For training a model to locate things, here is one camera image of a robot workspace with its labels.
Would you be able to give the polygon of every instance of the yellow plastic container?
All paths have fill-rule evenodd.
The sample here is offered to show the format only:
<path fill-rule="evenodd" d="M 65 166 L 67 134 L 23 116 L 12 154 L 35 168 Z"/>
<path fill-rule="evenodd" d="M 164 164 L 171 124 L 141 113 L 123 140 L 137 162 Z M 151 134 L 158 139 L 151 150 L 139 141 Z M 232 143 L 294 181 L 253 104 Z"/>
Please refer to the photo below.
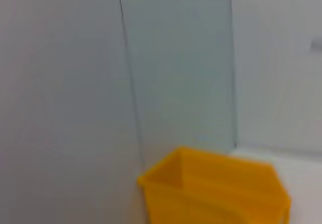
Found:
<path fill-rule="evenodd" d="M 290 198 L 265 163 L 179 148 L 139 177 L 151 224 L 287 224 Z"/>

